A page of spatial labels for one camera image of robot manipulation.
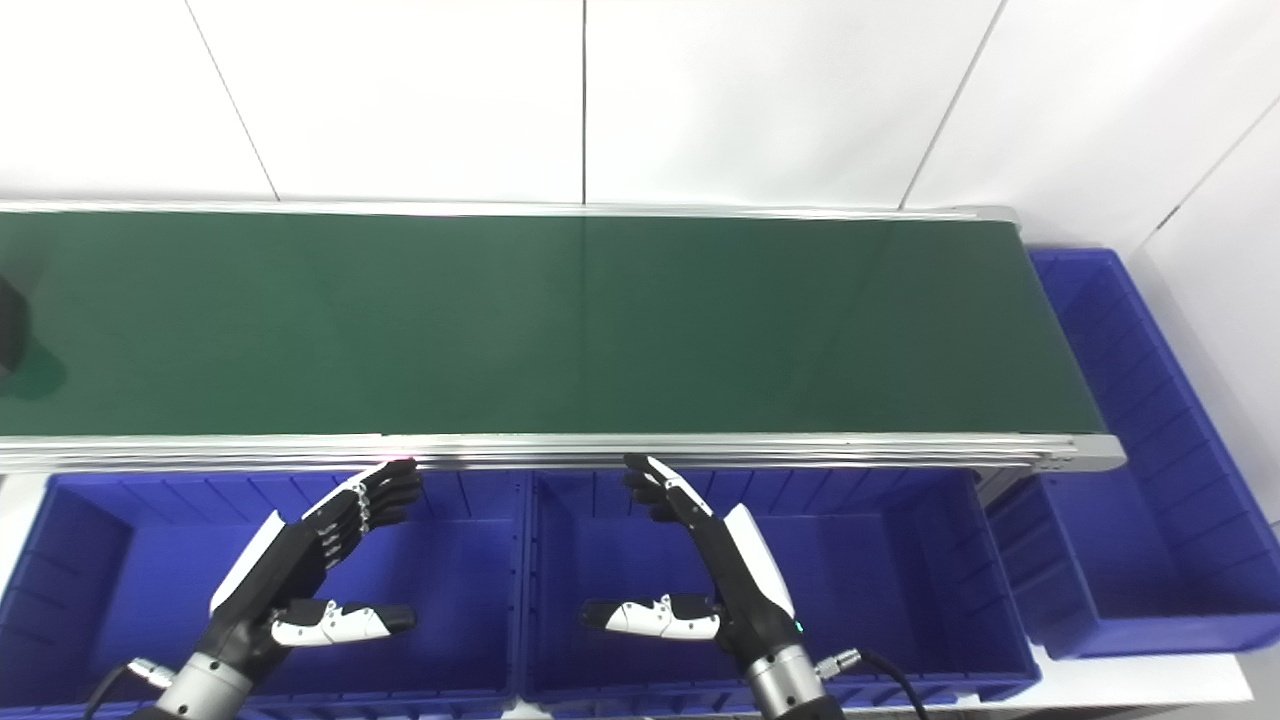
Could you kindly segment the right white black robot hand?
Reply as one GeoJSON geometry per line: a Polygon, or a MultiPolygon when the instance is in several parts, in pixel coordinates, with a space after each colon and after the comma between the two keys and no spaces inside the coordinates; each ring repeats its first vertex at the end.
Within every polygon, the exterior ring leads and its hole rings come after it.
{"type": "Polygon", "coordinates": [[[586,628],[667,641],[714,641],[737,667],[800,644],[803,630],[785,579],[749,509],[718,514],[692,484],[652,455],[626,454],[623,486],[655,521],[681,525],[714,587],[713,598],[588,600],[586,628]]]}

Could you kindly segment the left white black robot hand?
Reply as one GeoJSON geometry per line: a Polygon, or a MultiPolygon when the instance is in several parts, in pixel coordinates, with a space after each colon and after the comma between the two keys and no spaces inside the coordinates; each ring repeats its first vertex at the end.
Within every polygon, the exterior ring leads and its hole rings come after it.
{"type": "Polygon", "coordinates": [[[403,457],[343,480],[294,521],[271,512],[215,589],[196,652],[259,685],[294,648],[413,628],[407,605],[340,605],[316,593],[366,534],[402,523],[421,493],[419,464],[403,457]]]}

